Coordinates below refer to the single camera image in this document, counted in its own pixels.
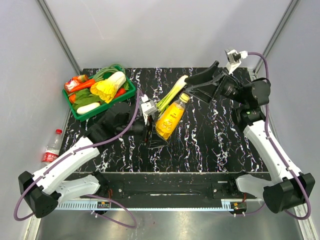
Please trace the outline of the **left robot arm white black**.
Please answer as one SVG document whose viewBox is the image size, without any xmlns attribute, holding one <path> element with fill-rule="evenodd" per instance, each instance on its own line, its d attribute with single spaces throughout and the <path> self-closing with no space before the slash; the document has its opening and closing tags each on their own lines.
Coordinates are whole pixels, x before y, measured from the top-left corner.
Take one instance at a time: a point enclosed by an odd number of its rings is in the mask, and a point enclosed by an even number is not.
<svg viewBox="0 0 320 240">
<path fill-rule="evenodd" d="M 19 175 L 20 200 L 27 203 L 33 215 L 43 218 L 65 201 L 86 195 L 106 196 L 109 182 L 97 171 L 76 180 L 67 177 L 124 134 L 141 136 L 147 142 L 156 112 L 151 100 L 140 101 L 134 108 L 126 102 L 116 103 L 63 155 L 34 173 L 24 171 Z"/>
</svg>

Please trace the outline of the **yellow bottle cap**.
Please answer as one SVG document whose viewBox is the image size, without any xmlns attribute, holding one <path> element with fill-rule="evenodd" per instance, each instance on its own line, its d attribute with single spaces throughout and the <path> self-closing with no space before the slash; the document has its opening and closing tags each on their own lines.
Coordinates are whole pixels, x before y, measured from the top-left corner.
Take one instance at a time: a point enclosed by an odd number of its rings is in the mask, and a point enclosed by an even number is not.
<svg viewBox="0 0 320 240">
<path fill-rule="evenodd" d="M 190 100 L 190 97 L 186 94 L 186 93 L 182 93 L 179 97 L 179 99 L 181 101 L 183 101 L 184 103 L 187 103 Z"/>
</svg>

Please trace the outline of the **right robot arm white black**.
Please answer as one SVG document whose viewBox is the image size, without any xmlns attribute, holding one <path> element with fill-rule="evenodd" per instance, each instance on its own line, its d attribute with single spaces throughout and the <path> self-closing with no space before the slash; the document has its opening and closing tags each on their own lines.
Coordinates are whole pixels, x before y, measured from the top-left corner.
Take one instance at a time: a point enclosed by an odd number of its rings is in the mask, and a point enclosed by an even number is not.
<svg viewBox="0 0 320 240">
<path fill-rule="evenodd" d="M 219 96 L 240 104 L 232 110 L 232 121 L 253 144 L 269 172 L 270 180 L 240 173 L 228 184 L 228 194 L 233 198 L 244 193 L 255 196 L 275 214 L 306 204 L 307 213 L 301 219 L 307 219 L 311 214 L 309 197 L 315 179 L 311 173 L 304 174 L 273 139 L 267 112 L 261 108 L 269 103 L 270 80 L 261 77 L 241 84 L 228 68 L 220 68 L 215 61 L 204 71 L 187 77 L 185 82 L 186 93 L 207 104 Z"/>
</svg>

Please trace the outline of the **orange juice bottle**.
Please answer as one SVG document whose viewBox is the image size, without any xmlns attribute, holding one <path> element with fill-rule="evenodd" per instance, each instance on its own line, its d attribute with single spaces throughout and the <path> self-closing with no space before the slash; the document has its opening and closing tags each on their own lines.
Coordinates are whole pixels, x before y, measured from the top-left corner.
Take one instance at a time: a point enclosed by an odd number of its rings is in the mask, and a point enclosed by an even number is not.
<svg viewBox="0 0 320 240">
<path fill-rule="evenodd" d="M 187 103 L 181 101 L 179 98 L 174 101 L 158 118 L 155 128 L 157 134 L 161 138 L 168 140 L 172 135 L 184 114 Z"/>
</svg>

